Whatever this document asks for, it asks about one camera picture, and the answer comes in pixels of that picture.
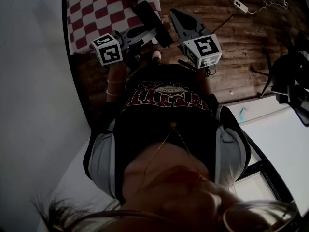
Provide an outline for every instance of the black chair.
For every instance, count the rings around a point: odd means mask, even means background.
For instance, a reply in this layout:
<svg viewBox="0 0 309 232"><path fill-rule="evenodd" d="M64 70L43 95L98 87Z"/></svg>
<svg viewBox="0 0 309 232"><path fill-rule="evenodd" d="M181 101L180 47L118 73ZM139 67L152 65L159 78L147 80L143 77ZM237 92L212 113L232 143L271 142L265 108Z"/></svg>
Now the black chair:
<svg viewBox="0 0 309 232"><path fill-rule="evenodd" d="M287 55L280 56L273 65L271 65L270 57L267 50L263 49L266 55L269 73L256 71L253 67L250 70L268 77L266 85L262 93L258 93L261 98L270 82L273 86L272 93L276 94L276 100L282 104L286 103L293 108L301 122L309 126L309 93L305 89L309 89L309 61L299 51L309 51L309 41L304 38L297 37L293 46L289 40Z"/></svg>

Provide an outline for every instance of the white cable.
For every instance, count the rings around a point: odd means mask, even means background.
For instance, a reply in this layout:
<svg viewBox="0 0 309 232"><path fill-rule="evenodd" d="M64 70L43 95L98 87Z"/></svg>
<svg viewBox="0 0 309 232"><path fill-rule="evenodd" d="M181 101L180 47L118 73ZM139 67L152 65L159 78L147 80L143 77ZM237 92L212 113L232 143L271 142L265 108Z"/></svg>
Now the white cable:
<svg viewBox="0 0 309 232"><path fill-rule="evenodd" d="M289 4L285 1L285 3L284 4L286 4L287 6L285 7L285 6L283 6L283 5L281 5L281 4L279 4L279 3L276 3L276 1L275 0L268 0L269 1L269 4L266 2L266 0L263 0L263 2L265 3L265 6L264 7L262 7L262 8L260 8L259 10L257 10L257 11L254 11L254 12L250 12L250 11L248 11L248 13L250 13L250 14L255 14L256 12L259 12L259 11L261 11L262 9L264 9L264 8L266 8L267 6L271 6L272 4L275 4L275 5L278 5L278 6L281 6L282 8L284 8L284 9L288 9L289 8Z"/></svg>

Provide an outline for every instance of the red and white checkered cloth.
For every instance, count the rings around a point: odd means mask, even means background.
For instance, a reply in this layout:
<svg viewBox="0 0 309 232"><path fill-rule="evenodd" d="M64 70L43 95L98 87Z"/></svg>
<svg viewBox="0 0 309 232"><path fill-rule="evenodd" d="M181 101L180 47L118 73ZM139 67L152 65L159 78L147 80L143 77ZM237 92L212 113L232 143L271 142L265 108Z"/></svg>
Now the red and white checkered cloth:
<svg viewBox="0 0 309 232"><path fill-rule="evenodd" d="M149 2L161 18L159 0ZM91 41L113 30L122 32L142 24L129 6L128 0L67 0L70 53L92 51Z"/></svg>

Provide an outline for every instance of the wooden floor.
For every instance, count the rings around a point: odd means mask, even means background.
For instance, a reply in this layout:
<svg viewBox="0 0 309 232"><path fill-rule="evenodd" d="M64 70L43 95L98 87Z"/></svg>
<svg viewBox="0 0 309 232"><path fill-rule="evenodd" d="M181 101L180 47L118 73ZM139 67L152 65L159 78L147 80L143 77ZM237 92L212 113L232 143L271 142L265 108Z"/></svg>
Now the wooden floor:
<svg viewBox="0 0 309 232"><path fill-rule="evenodd" d="M249 11L258 10L263 0L239 0ZM288 9L272 5L255 14L238 13L216 31L223 54L217 64L217 73L211 76L213 91L220 103L252 98L263 90L267 78L250 72L250 67L268 72L267 61L262 49L265 48L274 62L286 54L286 48L277 41L287 31L296 38L299 31L308 31L307 11L297 0L287 0ZM175 43L167 49L160 49L164 62L176 63L187 60L177 48L177 36L169 21L169 10L177 8L199 15L205 27L212 32L236 11L229 0L160 0L164 25L169 29ZM150 57L153 49L144 49L142 60ZM108 71L91 57L75 57L76 73L79 79L79 93L89 123L97 120L104 105Z"/></svg>

